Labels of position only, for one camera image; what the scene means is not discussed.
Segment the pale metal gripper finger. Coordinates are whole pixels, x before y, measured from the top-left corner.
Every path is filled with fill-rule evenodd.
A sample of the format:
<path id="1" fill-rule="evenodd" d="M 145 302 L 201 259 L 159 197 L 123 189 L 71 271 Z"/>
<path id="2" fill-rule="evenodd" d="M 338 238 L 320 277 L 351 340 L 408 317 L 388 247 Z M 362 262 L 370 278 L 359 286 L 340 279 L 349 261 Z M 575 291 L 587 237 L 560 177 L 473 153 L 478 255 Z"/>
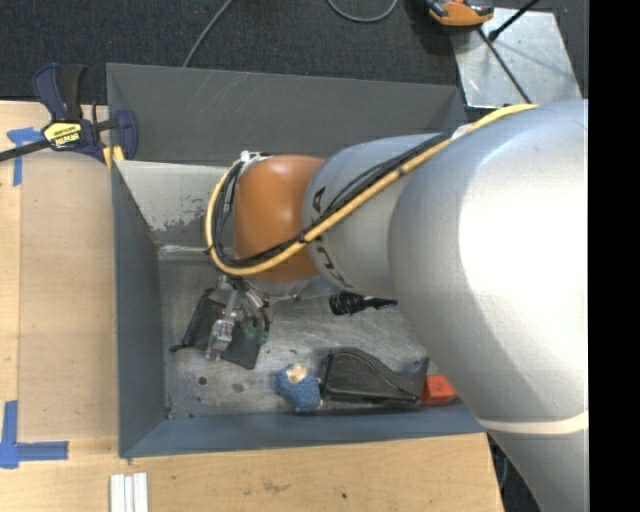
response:
<path id="1" fill-rule="evenodd" d="M 219 345 L 220 351 L 224 351 L 232 342 L 233 328 L 235 325 L 237 314 L 234 310 L 224 312 L 223 317 L 219 320 Z"/>
<path id="2" fill-rule="evenodd" d="M 207 346 L 205 350 L 205 358 L 207 360 L 215 360 L 218 358 L 217 344 L 219 336 L 224 331 L 224 322 L 222 320 L 216 320 L 210 327 L 207 338 Z"/>

